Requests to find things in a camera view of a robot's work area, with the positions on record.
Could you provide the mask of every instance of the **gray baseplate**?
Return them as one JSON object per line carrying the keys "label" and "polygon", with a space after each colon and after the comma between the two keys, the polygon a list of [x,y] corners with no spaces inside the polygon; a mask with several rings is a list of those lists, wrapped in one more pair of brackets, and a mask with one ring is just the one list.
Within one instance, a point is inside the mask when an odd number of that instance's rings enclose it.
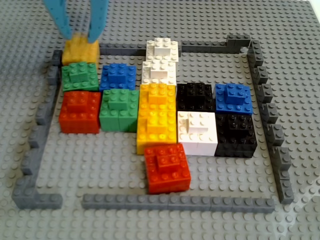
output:
{"label": "gray baseplate", "polygon": [[[86,31],[89,3],[69,1],[68,4],[75,30]],[[12,4],[2,0],[1,6],[1,46],[5,46],[0,56],[2,239],[320,238],[320,25],[308,2],[110,1],[108,24],[101,43],[144,44],[154,37],[223,42],[229,34],[246,33],[259,41],[268,74],[267,85],[257,88],[253,80],[265,84],[264,69],[252,79],[246,54],[182,53],[178,83],[250,86],[258,147],[252,159],[189,157],[190,190],[179,194],[180,198],[171,195],[173,200],[167,205],[170,210],[152,211],[83,210],[84,194],[132,195],[133,199],[127,201],[136,204],[135,196],[146,194],[143,157],[135,155],[135,134],[61,134],[58,124],[61,92],[57,96],[37,182],[29,175],[20,183],[30,184],[32,190],[26,196],[36,200],[37,208],[48,203],[59,207],[59,195],[63,197],[62,208],[17,209],[11,195],[17,179],[22,176],[20,166],[29,143],[41,149],[37,136],[45,135],[46,129],[33,126],[35,119],[38,124],[43,122],[39,125],[46,125],[46,113],[39,112],[38,107],[47,103],[44,97],[52,91],[46,76],[49,72],[51,80],[54,79],[56,72],[50,67],[51,57],[56,48],[63,48],[64,41],[40,1]],[[102,56],[99,73],[103,64],[115,62],[136,65],[141,74],[143,60],[140,56]],[[270,89],[273,98],[268,103]],[[256,96],[264,99],[266,105],[260,104]],[[282,125],[283,143],[279,128],[265,127],[261,119],[268,119],[268,124]],[[275,146],[282,144],[281,151],[268,151],[266,139]],[[285,172],[282,168],[287,163],[282,155],[287,153],[292,166]],[[273,174],[271,159],[283,160],[282,167],[279,161],[274,165],[283,170],[278,174],[283,179]],[[37,170],[26,166],[22,168],[24,174]],[[276,189],[289,186],[288,176],[294,201],[291,205],[281,205]],[[272,198],[275,211],[267,215],[217,209],[212,209],[215,212],[179,212],[185,210],[180,201],[199,201],[195,199],[197,196],[205,199],[208,195],[212,199],[232,198],[237,205],[242,204],[238,198]]]}

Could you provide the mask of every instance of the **blue brick stack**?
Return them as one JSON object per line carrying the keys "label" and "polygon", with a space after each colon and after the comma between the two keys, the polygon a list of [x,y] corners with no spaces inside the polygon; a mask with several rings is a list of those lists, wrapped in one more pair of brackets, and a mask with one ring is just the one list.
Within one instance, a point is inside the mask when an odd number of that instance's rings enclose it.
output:
{"label": "blue brick stack", "polygon": [[129,89],[136,88],[136,66],[128,66],[124,63],[113,63],[104,65],[100,81],[99,91],[110,89]]}

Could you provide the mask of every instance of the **small yellow brick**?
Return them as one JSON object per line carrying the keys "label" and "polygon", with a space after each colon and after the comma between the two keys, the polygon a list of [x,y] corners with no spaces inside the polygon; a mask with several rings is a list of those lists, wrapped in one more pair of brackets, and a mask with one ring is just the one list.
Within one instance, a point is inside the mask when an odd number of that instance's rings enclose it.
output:
{"label": "small yellow brick", "polygon": [[67,66],[71,63],[87,62],[99,65],[100,49],[98,40],[88,43],[87,35],[75,33],[71,40],[65,42],[62,54],[62,64]]}

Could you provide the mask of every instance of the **stacked lego bricks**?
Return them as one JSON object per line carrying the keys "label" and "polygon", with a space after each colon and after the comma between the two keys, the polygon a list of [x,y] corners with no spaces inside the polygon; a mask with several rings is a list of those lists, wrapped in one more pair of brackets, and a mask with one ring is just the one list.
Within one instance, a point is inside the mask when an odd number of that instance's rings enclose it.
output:
{"label": "stacked lego bricks", "polygon": [[177,85],[176,66],[179,62],[177,41],[155,38],[146,43],[146,57],[142,64],[141,84]]}
{"label": "stacked lego bricks", "polygon": [[99,84],[99,44],[75,34],[62,55],[64,92],[59,123],[66,134],[103,131],[137,132],[139,91],[135,66],[105,65]]}

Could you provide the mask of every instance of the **green lego brick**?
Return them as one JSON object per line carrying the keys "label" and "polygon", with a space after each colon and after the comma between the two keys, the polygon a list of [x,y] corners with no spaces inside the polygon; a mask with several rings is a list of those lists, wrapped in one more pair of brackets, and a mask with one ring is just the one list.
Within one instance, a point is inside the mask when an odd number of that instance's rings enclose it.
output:
{"label": "green lego brick", "polygon": [[98,92],[99,91],[99,81],[98,77],[96,79],[91,79],[90,81],[83,82],[71,82],[70,77],[65,77],[63,79],[63,88],[62,91],[91,91]]}
{"label": "green lego brick", "polygon": [[105,132],[118,132],[119,126],[119,111],[109,108],[110,90],[103,91],[99,120],[101,129]]}
{"label": "green lego brick", "polygon": [[109,108],[112,110],[128,110],[129,89],[111,89]]}
{"label": "green lego brick", "polygon": [[86,62],[71,63],[69,77],[72,83],[81,83],[89,80],[88,65]]}
{"label": "green lego brick", "polygon": [[119,112],[120,131],[136,133],[138,122],[139,91],[129,91],[128,110]]}

